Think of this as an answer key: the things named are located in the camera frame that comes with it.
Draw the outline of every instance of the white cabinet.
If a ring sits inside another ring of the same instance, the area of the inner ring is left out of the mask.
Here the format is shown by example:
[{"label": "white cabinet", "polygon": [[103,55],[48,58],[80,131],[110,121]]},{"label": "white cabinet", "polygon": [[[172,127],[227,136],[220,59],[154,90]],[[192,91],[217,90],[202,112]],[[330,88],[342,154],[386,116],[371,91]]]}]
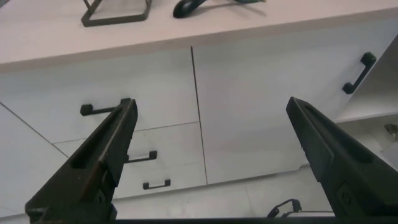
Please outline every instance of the white cabinet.
[{"label": "white cabinet", "polygon": [[51,143],[87,138],[109,113],[137,102],[136,130],[199,121],[190,49],[169,50],[0,75],[0,101]]},{"label": "white cabinet", "polygon": [[15,215],[66,161],[66,157],[0,105],[0,207]]},{"label": "white cabinet", "polygon": [[[83,142],[84,139],[56,146],[71,156]],[[148,158],[151,151],[156,152],[155,159],[124,164],[114,193],[117,198],[206,185],[199,122],[135,131],[127,152],[129,159]],[[170,180],[170,185],[159,187],[165,180]],[[144,189],[144,183],[158,187]]]},{"label": "white cabinet", "polygon": [[298,169],[304,154],[285,112],[291,96],[335,119],[342,91],[380,57],[398,20],[193,48],[208,183]]}]

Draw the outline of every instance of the black object on floor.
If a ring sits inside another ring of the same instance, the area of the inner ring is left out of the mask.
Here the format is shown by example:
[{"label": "black object on floor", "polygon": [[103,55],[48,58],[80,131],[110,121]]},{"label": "black object on floor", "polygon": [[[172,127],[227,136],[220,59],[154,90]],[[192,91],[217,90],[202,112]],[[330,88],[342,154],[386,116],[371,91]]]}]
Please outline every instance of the black object on floor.
[{"label": "black object on floor", "polygon": [[90,19],[91,16],[95,13],[95,10],[98,8],[102,0],[94,0],[94,2],[91,5],[88,3],[88,0],[83,0],[83,1],[87,6],[87,11],[81,18],[81,22],[85,27],[144,21],[148,18],[150,5],[152,4],[152,0],[145,0],[146,9],[144,13],[138,15],[119,16],[119,17],[111,17],[104,19]]}]

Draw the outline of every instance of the drawer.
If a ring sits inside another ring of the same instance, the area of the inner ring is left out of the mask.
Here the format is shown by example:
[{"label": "drawer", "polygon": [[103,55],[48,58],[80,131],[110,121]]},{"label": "drawer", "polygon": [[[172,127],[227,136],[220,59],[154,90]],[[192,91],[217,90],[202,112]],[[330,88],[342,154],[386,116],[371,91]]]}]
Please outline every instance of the drawer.
[{"label": "drawer", "polygon": [[137,172],[133,167],[124,166],[119,186],[114,194],[118,198],[124,198],[201,185],[206,185],[203,161],[142,172]]},{"label": "drawer", "polygon": [[[62,142],[55,146],[71,156],[83,142],[84,139]],[[155,159],[149,157],[150,152],[156,152]],[[131,161],[151,159],[126,163],[124,170],[130,169],[131,172],[203,162],[200,124],[197,122],[136,131],[127,154]]]},{"label": "drawer", "polygon": [[87,138],[123,98],[138,106],[136,131],[199,121],[190,49],[83,62],[0,76],[0,101],[50,142]]}]

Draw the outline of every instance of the cabinet door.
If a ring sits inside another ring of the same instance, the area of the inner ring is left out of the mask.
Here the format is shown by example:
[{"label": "cabinet door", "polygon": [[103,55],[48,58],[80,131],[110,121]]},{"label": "cabinet door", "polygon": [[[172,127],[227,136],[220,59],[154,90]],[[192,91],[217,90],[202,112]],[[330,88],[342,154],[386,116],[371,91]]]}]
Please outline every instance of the cabinet door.
[{"label": "cabinet door", "polygon": [[2,105],[0,143],[0,207],[24,213],[25,203],[67,158]]},{"label": "cabinet door", "polygon": [[193,48],[208,183],[298,169],[289,98],[335,118],[361,57],[380,57],[397,33],[391,19]]}]

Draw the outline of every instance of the drawer front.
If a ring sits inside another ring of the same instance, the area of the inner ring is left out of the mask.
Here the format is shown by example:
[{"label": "drawer front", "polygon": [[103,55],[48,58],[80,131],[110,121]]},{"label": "drawer front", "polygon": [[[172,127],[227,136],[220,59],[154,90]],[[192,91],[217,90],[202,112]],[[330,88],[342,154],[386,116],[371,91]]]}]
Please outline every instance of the drawer front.
[{"label": "drawer front", "polygon": [[[71,156],[84,139],[55,144],[67,156]],[[132,136],[129,150],[130,162],[124,170],[160,169],[203,162],[200,124],[181,124],[165,128],[136,131]]]},{"label": "drawer front", "polygon": [[124,198],[201,185],[206,185],[203,162],[144,172],[124,166],[119,187],[114,194]]},{"label": "drawer front", "polygon": [[108,113],[137,101],[136,130],[198,121],[190,49],[113,58],[0,76],[0,101],[50,142],[87,138]]},{"label": "drawer front", "polygon": [[334,119],[366,52],[379,58],[398,20],[193,48],[209,184],[298,169],[303,151],[285,111],[291,96]]}]

